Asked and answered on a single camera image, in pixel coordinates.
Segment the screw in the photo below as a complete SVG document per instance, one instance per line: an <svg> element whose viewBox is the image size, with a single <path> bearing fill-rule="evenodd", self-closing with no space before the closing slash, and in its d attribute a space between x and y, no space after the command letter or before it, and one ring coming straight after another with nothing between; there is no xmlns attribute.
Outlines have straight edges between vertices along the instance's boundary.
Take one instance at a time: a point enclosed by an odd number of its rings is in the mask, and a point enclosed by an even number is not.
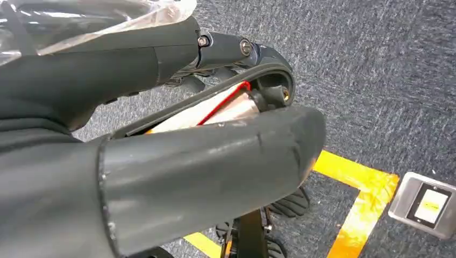
<svg viewBox="0 0 456 258"><path fill-rule="evenodd" d="M109 237L114 240L116 239L116 224L114 222L108 223Z"/></svg>
<svg viewBox="0 0 456 258"><path fill-rule="evenodd" d="M209 38L206 36L201 36L198 38L198 46L207 47L209 45Z"/></svg>
<svg viewBox="0 0 456 258"><path fill-rule="evenodd" d="M267 226L265 226L265 229L266 229L268 232L271 232L271 231L272 231L272 225L267 225Z"/></svg>
<svg viewBox="0 0 456 258"><path fill-rule="evenodd" d="M241 53L245 56L249 56L252 52L252 44L247 39L243 39L240 42Z"/></svg>

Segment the wheel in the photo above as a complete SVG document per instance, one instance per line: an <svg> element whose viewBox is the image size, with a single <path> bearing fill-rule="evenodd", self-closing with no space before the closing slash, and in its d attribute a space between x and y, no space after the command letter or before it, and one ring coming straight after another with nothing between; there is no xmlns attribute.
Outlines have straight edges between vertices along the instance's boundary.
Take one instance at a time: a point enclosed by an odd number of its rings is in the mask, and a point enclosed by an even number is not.
<svg viewBox="0 0 456 258"><path fill-rule="evenodd" d="M268 245L269 258L287 258L287 252L282 243L273 240L270 237L266 237L266 244Z"/></svg>
<svg viewBox="0 0 456 258"><path fill-rule="evenodd" d="M189 89L193 93L200 93L206 88L206 84L195 76L186 76L182 79L182 87Z"/></svg>
<svg viewBox="0 0 456 258"><path fill-rule="evenodd" d="M220 223L215 226L215 234L219 239L224 238L228 233L228 230L230 230L230 224L228 222Z"/></svg>
<svg viewBox="0 0 456 258"><path fill-rule="evenodd" d="M309 203L309 197L305 193L304 188L299 187L296 192L270 204L268 208L276 214L295 218L306 213Z"/></svg>
<svg viewBox="0 0 456 258"><path fill-rule="evenodd" d="M161 247L154 247L141 253L128 256L127 258L174 258L174 256Z"/></svg>

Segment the plastic wrap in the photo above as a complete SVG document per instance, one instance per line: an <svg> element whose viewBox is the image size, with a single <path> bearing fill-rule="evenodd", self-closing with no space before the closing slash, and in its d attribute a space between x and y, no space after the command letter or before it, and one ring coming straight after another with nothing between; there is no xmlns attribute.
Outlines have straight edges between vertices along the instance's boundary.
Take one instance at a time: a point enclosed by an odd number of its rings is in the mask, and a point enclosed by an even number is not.
<svg viewBox="0 0 456 258"><path fill-rule="evenodd" d="M104 34L186 20L196 0L0 0L0 65Z"/></svg>
<svg viewBox="0 0 456 258"><path fill-rule="evenodd" d="M383 210L391 201L399 177L326 151L322 151L313 169L360 190L327 256L358 257Z"/></svg>

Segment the gray carpet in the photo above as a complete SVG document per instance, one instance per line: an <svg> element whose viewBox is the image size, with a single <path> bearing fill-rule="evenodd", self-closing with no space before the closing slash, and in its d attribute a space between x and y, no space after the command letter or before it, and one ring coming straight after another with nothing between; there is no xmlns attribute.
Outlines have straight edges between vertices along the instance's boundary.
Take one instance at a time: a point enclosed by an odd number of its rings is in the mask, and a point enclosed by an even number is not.
<svg viewBox="0 0 456 258"><path fill-rule="evenodd" d="M297 105L327 118L326 149L376 169L456 185L456 2L454 0L199 0L205 29L276 48L294 68ZM100 107L77 132L91 139L190 96L155 89ZM312 207L275 218L290 257L326 257L358 192L316 173ZM386 213L361 257L456 257L441 241ZM204 257L185 241L176 257Z"/></svg>

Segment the yellow floor marking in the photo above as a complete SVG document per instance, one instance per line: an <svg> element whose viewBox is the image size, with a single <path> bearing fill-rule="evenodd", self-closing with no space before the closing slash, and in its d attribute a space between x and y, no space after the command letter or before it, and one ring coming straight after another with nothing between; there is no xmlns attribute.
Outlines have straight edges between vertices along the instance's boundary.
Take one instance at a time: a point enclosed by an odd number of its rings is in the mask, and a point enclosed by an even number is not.
<svg viewBox="0 0 456 258"><path fill-rule="evenodd" d="M327 258L356 258L391 201L399 177L326 151L322 151L313 169L360 190L327 255Z"/></svg>
<svg viewBox="0 0 456 258"><path fill-rule="evenodd" d="M193 233L184 237L190 244L194 245L210 258L220 258L222 248L202 233Z"/></svg>

